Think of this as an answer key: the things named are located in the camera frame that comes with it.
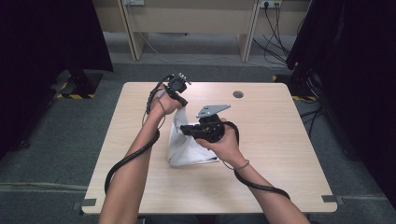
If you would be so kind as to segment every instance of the hand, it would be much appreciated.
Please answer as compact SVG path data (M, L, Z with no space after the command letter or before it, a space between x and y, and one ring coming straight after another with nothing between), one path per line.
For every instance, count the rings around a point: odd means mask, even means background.
M209 143L205 139L196 139L196 142L215 152L222 161L230 163L233 168L242 167L247 162L239 150L235 130L228 125L224 125L224 128L224 136L218 142Z
M158 90L164 90L164 85L162 84ZM161 96L161 98L158 98L157 96L160 92L161 91L158 91L152 100L149 112L150 115L156 115L162 118L164 115L170 115L176 109L181 108L180 102L172 99L166 92Z

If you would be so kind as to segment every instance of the white cloth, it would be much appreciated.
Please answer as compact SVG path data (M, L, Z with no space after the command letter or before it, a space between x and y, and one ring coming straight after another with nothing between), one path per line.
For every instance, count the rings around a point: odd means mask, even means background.
M186 108L175 114L169 137L168 162L171 166L191 165L218 161L213 151L208 151L195 142L192 136L186 136L180 130L181 125L189 124Z

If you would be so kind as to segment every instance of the wrist-mounted device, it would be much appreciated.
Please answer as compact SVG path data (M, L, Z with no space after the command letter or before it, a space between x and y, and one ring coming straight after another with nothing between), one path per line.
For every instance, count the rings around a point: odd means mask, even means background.
M165 82L166 79L169 79L168 85L163 84L163 82ZM179 73L178 75L174 75L174 74L169 75L165 77L163 80L159 81L157 86L149 93L148 102L146 106L146 113L148 114L150 111L150 106L154 99L155 94L158 91L161 91L158 89L161 86L161 84L164 85L164 89L166 93L168 93L169 97L179 101L183 107L186 106L188 102L183 97L177 94L178 92L182 93L184 90L187 89L186 82L191 85L191 82L189 82L186 76L184 76L181 73Z
M230 108L230 105L206 105L197 114L199 124L181 125L184 135L191 135L194 139L202 138L210 143L218 142L224 135L224 124L217 113Z

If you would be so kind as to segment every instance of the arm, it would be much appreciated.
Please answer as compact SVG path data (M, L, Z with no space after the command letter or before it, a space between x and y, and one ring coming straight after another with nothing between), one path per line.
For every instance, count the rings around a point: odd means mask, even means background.
M197 143L213 150L222 161L228 162L234 169L247 164L236 142L235 131L227 125L224 136L217 143L210 144L204 139L197 139ZM251 165L237 172L247 181L272 187ZM270 223L309 223L297 206L283 195L265 190L249 189Z
M150 141L166 114L181 108L178 101L165 94L153 101L146 122L131 144L126 156L134 153ZM151 148L122 166L113 176L99 217L99 223L134 223L137 220L140 202L146 186Z

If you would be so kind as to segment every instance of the forearm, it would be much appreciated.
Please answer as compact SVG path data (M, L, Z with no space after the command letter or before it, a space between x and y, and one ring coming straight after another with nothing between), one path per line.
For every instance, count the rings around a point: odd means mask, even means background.
M251 165L238 171L238 174L249 182L272 187L271 183ZM285 196L260 189L249 189L270 223L309 223L304 214Z
M148 116L126 156L146 145L157 132L161 116ZM149 170L151 148L127 162L113 176L99 223L135 223Z

